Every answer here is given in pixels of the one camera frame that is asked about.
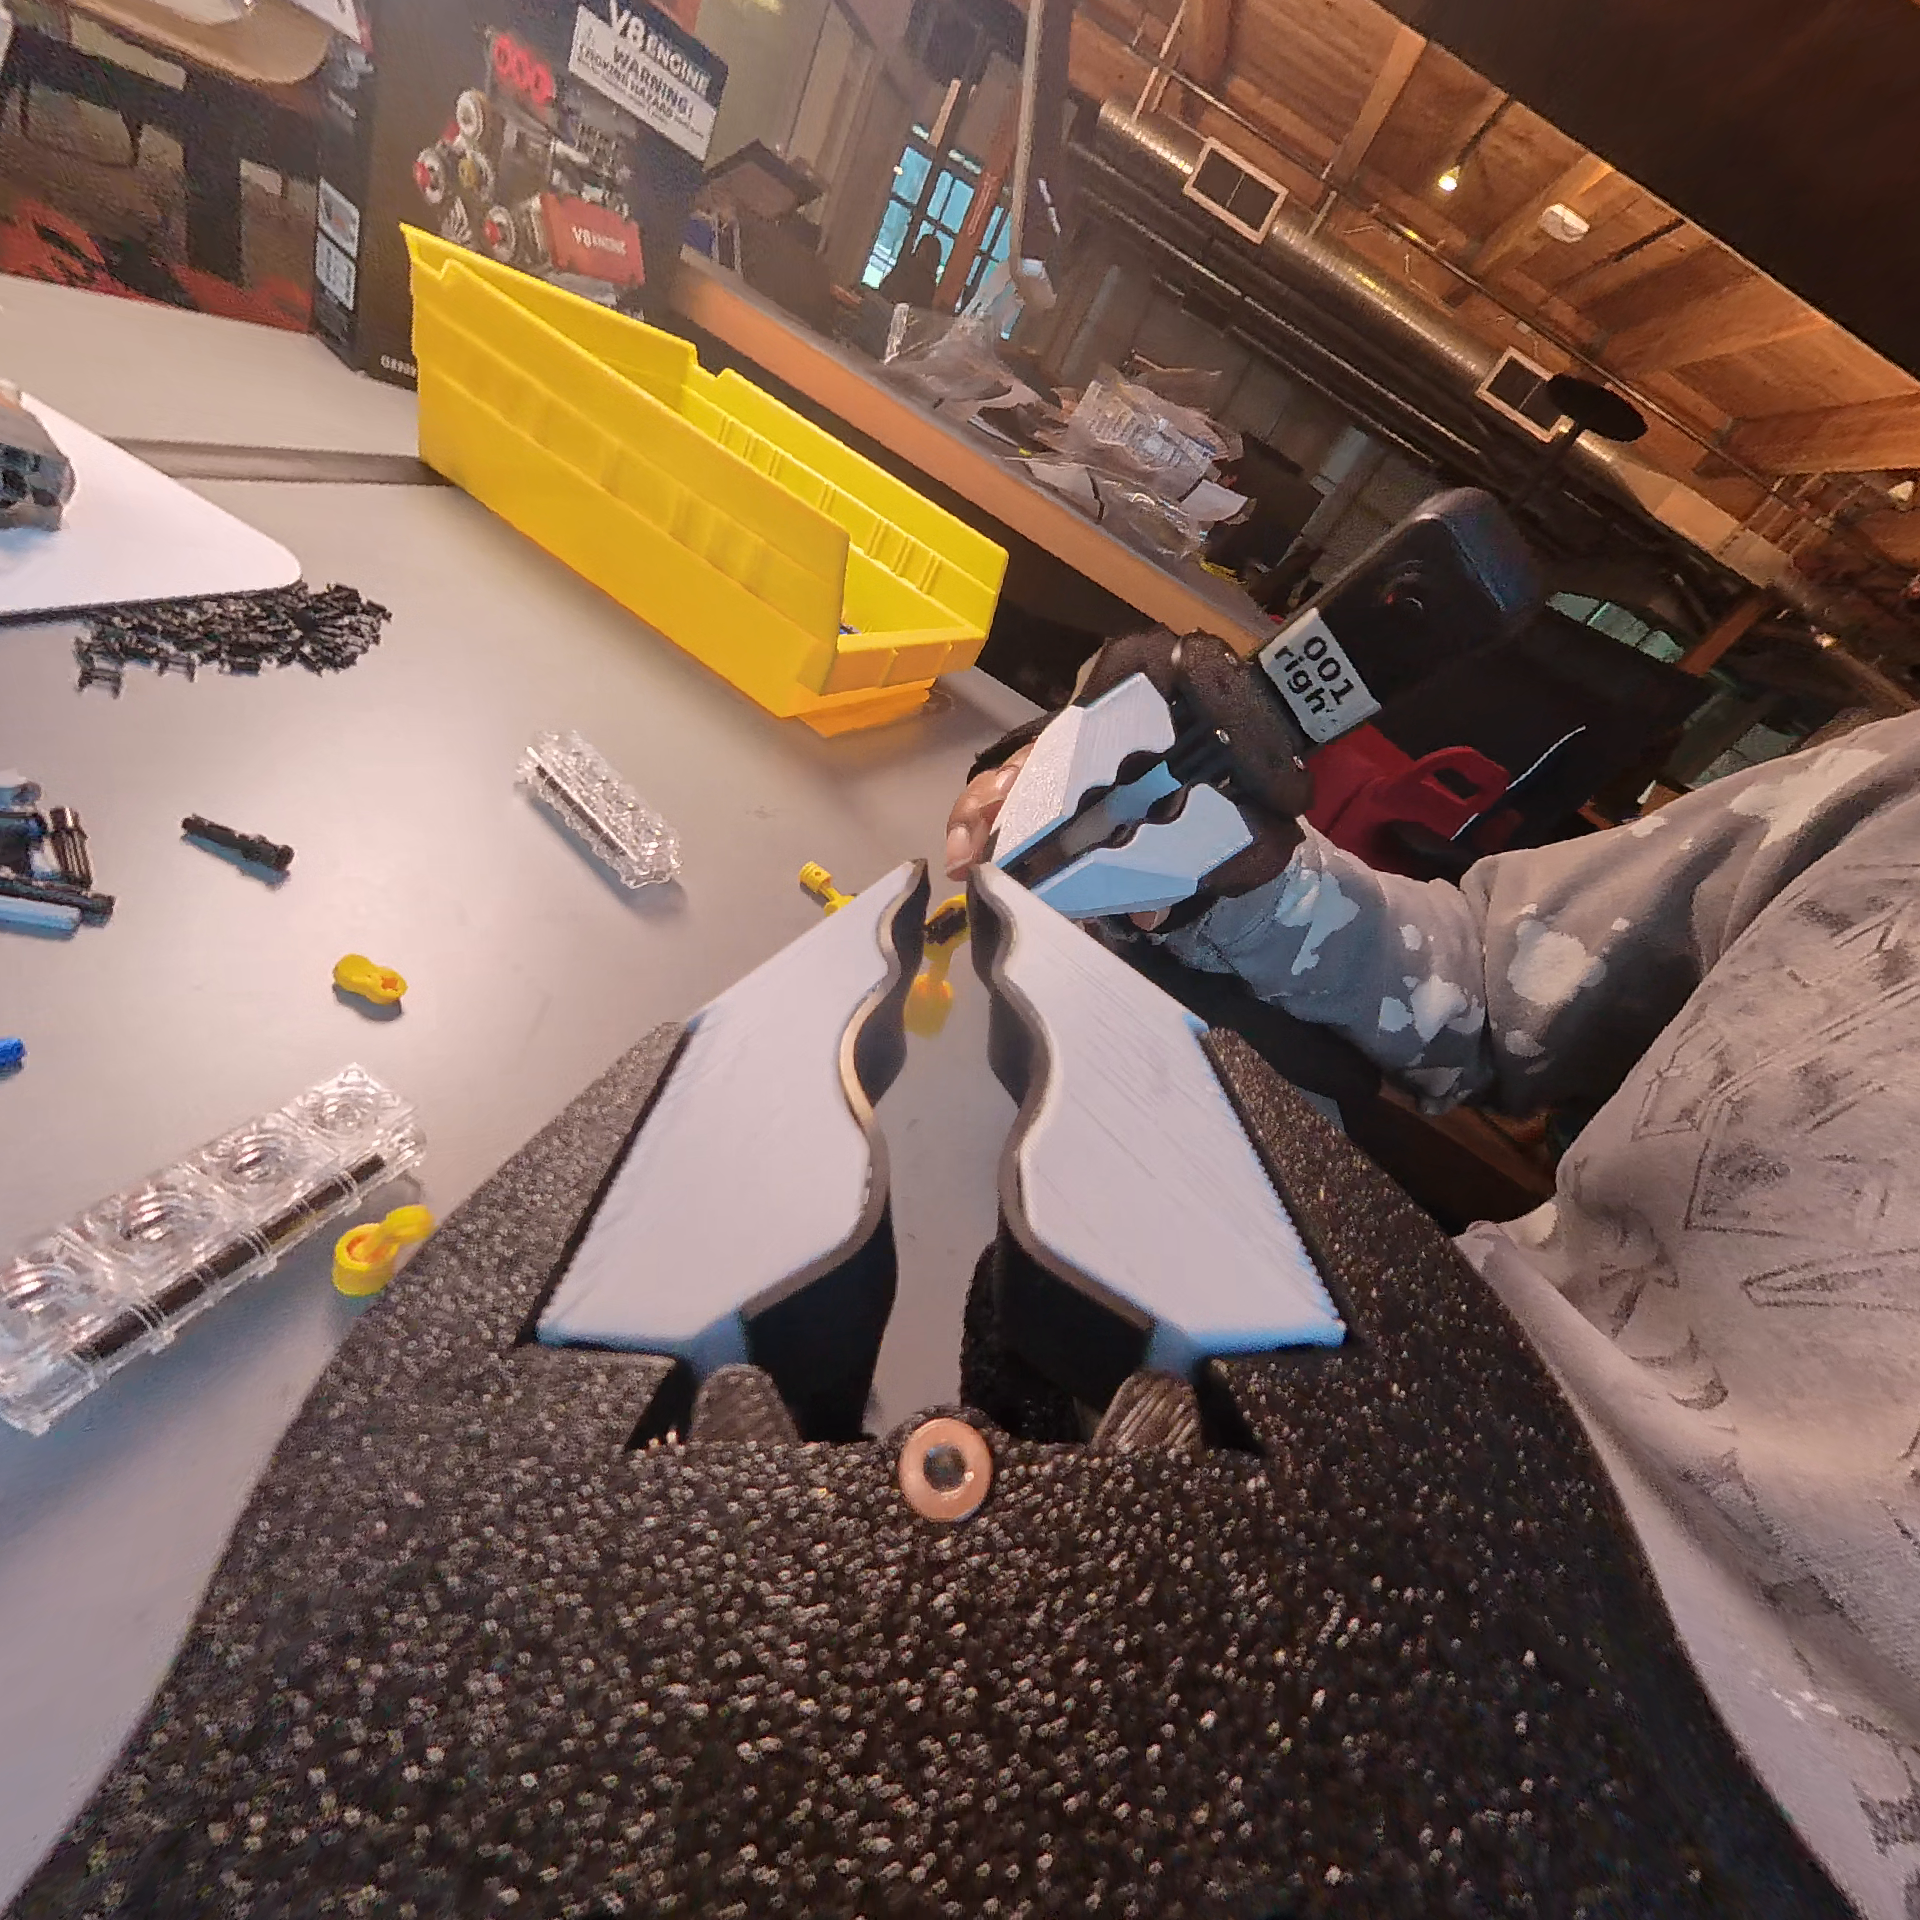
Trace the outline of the pile of mixed small bricks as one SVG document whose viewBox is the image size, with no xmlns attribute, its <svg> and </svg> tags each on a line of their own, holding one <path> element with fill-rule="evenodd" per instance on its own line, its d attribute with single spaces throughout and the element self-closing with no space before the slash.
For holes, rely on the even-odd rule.
<svg viewBox="0 0 1920 1920">
<path fill-rule="evenodd" d="M 93 885 L 78 811 L 44 807 L 36 782 L 3 775 L 3 925 L 66 936 L 106 925 L 114 900 Z"/>
</svg>

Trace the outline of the person's right hand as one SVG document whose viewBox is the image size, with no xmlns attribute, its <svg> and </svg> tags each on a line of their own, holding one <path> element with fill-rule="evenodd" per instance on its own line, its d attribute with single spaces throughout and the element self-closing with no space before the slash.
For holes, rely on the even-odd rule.
<svg viewBox="0 0 1920 1920">
<path fill-rule="evenodd" d="M 1146 675 L 1158 693 L 1170 693 L 1179 642 L 1182 637 L 1167 628 L 1106 640 L 1077 670 L 1070 703 L 1091 702 L 1133 675 Z M 1054 714 L 1045 711 L 1012 726 L 971 762 L 968 782 L 950 804 L 947 823 L 943 871 L 950 879 L 964 879 L 988 854 L 1006 795 L 1051 717 Z"/>
</svg>

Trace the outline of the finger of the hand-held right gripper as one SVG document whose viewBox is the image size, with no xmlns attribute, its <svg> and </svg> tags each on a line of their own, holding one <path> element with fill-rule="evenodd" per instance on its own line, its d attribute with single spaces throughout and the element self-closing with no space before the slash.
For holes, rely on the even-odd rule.
<svg viewBox="0 0 1920 1920">
<path fill-rule="evenodd" d="M 1190 900 L 1200 883 L 1248 850 L 1242 808 L 1212 786 L 1176 786 L 1163 819 L 1118 788 L 1077 816 L 1002 850 L 1002 869 L 1070 920 L 1162 911 Z"/>
<path fill-rule="evenodd" d="M 1139 755 L 1154 762 L 1172 740 L 1167 698 L 1142 675 L 1055 714 L 998 807 L 991 864 L 1010 871 L 1018 858 L 1114 791 L 1124 762 Z"/>
</svg>

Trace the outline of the person's grey sweatshirt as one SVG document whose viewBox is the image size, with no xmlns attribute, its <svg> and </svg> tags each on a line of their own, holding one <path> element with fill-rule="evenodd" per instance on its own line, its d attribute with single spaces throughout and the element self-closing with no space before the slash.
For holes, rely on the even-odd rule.
<svg viewBox="0 0 1920 1920">
<path fill-rule="evenodd" d="M 1500 1091 L 1590 1117 L 1462 1247 L 1870 1916 L 1915 1916 L 1915 782 L 1907 714 L 1469 886 Z"/>
</svg>

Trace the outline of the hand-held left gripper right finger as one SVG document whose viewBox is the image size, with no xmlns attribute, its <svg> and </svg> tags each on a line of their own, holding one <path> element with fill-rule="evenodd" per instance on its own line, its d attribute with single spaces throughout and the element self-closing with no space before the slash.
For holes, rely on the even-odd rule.
<svg viewBox="0 0 1920 1920">
<path fill-rule="evenodd" d="M 980 866 L 974 957 L 1018 1104 L 998 1212 L 1018 1247 L 998 1331 L 1088 1407 L 1128 1375 L 1347 1336 L 1205 1047 L 1205 1023 L 1094 936 Z"/>
</svg>

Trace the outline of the metal ventilation duct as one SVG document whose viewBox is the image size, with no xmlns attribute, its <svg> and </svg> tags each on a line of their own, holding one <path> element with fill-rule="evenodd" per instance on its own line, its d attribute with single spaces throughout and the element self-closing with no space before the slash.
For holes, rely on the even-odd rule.
<svg viewBox="0 0 1920 1920">
<path fill-rule="evenodd" d="M 1764 475 L 1571 332 L 1532 316 L 1380 205 L 1338 190 L 1330 215 L 1285 211 L 1280 184 L 1229 141 L 1158 111 L 1096 109 L 1088 190 L 1140 200 L 1197 248 L 1231 255 L 1216 275 L 1266 304 L 1301 307 L 1354 348 L 1354 379 L 1423 420 L 1434 439 L 1491 463 L 1520 445 L 1560 448 L 1565 488 L 1600 512 L 1639 515 L 1717 565 L 1811 608 L 1828 597 L 1893 597 L 1915 560 L 1875 544 L 1819 475 Z"/>
</svg>

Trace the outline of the clear cylinder block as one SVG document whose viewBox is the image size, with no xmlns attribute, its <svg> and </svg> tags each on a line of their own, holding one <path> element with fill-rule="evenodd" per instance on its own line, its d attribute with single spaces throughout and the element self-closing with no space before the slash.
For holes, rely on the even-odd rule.
<svg viewBox="0 0 1920 1920">
<path fill-rule="evenodd" d="M 28 1239 L 3 1263 L 4 1423 L 45 1432 L 423 1151 L 416 1104 L 350 1064 Z"/>
<path fill-rule="evenodd" d="M 679 834 L 583 733 L 539 733 L 516 783 L 620 885 L 637 891 L 679 879 Z"/>
</svg>

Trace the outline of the red plastic object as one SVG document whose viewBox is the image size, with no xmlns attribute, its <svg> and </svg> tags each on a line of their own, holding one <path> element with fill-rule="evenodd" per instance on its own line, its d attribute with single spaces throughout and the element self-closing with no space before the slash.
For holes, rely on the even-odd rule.
<svg viewBox="0 0 1920 1920">
<path fill-rule="evenodd" d="M 1456 879 L 1476 854 L 1458 840 L 1495 807 L 1509 773 L 1474 748 L 1408 757 L 1375 726 L 1309 751 L 1308 820 L 1330 843 L 1380 874 Z"/>
</svg>

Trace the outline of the yellow plastic bin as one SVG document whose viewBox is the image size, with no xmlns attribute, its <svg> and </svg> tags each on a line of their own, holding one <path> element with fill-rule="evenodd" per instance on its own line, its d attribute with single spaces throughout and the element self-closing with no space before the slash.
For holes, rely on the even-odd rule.
<svg viewBox="0 0 1920 1920">
<path fill-rule="evenodd" d="M 420 458 L 496 516 L 826 736 L 975 663 L 996 542 L 680 335 L 399 234 Z"/>
</svg>

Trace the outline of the grey desk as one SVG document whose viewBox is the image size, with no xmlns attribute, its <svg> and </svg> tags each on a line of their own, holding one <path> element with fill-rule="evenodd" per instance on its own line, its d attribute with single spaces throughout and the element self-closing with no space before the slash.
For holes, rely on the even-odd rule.
<svg viewBox="0 0 1920 1920">
<path fill-rule="evenodd" d="M 109 442 L 416 452 L 416 398 L 317 340 L 4 279 L 4 378 Z M 974 751 L 1027 714 L 974 671 L 904 722 L 821 738 L 739 699 L 451 486 L 199 479 L 308 581 L 390 611 L 342 675 L 127 671 L 78 691 L 66 626 L 7 628 L 4 770 L 86 828 L 108 927 L 4 933 L 4 1258 L 224 1127 L 359 1062 L 411 1098 L 423 1200 L 462 1205 L 660 1021 L 936 840 Z M 524 748 L 578 728 L 679 831 L 676 886 L 627 891 L 516 788 Z M 178 820 L 294 846 L 286 883 L 187 846 Z M 338 998 L 366 954 L 397 1015 Z M 984 1004 L 952 970 L 947 1031 L 880 1104 L 895 1178 L 895 1311 L 875 1405 L 958 1388 L 963 1285 L 995 1223 L 1012 1116 Z M 320 1236 L 45 1435 L 4 1427 L 4 1904 L 88 1799 L 175 1654 L 227 1533 L 366 1302 Z"/>
</svg>

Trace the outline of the grey toy motor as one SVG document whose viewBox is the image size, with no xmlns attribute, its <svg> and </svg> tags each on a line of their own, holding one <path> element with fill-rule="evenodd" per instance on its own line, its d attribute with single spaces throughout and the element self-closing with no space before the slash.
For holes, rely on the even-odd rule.
<svg viewBox="0 0 1920 1920">
<path fill-rule="evenodd" d="M 21 388 L 3 382 L 3 528 L 58 531 L 72 495 L 72 463 Z"/>
</svg>

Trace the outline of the white book stand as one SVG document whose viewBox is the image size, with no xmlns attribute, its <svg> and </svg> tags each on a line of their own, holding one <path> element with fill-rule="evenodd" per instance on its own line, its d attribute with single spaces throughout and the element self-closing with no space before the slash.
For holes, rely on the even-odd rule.
<svg viewBox="0 0 1920 1920">
<path fill-rule="evenodd" d="M 355 5 L 4 5 L 4 379 L 76 486 L 4 531 L 4 622 L 286 587 L 296 560 L 108 436 L 236 330 L 312 323 L 320 70 Z"/>
</svg>

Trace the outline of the wooden table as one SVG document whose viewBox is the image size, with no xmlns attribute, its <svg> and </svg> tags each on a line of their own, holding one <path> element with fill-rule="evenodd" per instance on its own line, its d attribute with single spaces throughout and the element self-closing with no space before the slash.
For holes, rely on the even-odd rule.
<svg viewBox="0 0 1920 1920">
<path fill-rule="evenodd" d="M 1002 460 L 966 426 L 908 398 L 872 359 L 788 317 L 746 279 L 680 254 L 672 304 L 707 359 L 858 445 L 1007 552 L 1002 604 L 1111 637 L 1150 622 L 1214 632 L 1248 655 L 1275 624 L 1242 587 L 1196 563 L 1166 565 Z"/>
</svg>

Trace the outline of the pile of black pins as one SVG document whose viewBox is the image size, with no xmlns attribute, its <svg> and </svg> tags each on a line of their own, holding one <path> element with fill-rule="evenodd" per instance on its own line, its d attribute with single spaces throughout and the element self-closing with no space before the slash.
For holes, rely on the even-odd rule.
<svg viewBox="0 0 1920 1920">
<path fill-rule="evenodd" d="M 341 675 L 380 644 L 390 620 L 388 608 L 342 583 L 103 608 L 82 620 L 72 644 L 78 691 L 117 698 L 131 668 L 187 682 L 256 678 L 272 668 Z"/>
</svg>

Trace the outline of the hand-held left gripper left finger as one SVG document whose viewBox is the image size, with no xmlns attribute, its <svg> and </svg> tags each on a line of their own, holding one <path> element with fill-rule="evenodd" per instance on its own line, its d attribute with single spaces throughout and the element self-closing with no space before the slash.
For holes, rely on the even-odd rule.
<svg viewBox="0 0 1920 1920">
<path fill-rule="evenodd" d="M 928 866 L 908 859 L 710 998 L 674 1047 L 532 1336 L 707 1383 L 747 1363 L 799 1435 L 854 1442 L 895 1299 L 875 1104 L 904 1062 Z"/>
</svg>

